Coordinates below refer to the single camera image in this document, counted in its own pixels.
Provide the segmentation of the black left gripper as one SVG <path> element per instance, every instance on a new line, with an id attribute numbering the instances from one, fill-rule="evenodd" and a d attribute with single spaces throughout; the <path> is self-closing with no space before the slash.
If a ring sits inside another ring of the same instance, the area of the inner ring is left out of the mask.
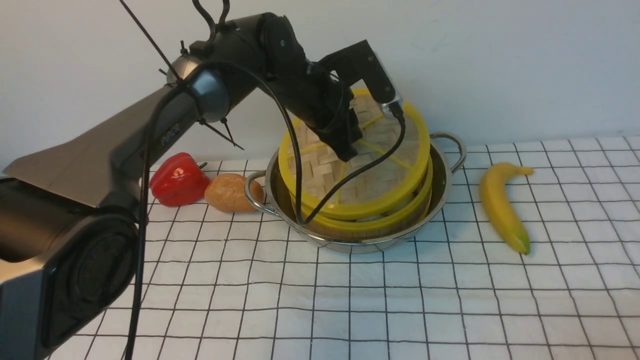
<path id="1" fill-rule="evenodd" d="M 358 155 L 355 142 L 362 137 L 350 109 L 354 93 L 331 73 L 311 64 L 279 64 L 278 100 L 283 107 L 320 133 L 341 162 Z"/>

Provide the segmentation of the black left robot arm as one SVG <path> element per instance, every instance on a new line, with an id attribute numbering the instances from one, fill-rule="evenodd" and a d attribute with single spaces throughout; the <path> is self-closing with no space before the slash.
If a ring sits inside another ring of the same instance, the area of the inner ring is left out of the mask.
<path id="1" fill-rule="evenodd" d="M 356 45 L 311 61 L 273 13 L 214 23 L 167 84 L 80 136 L 14 160 L 1 180 L 1 358 L 43 360 L 141 282 L 150 168 L 195 123 L 224 121 L 254 89 L 355 152 L 346 74 Z"/>

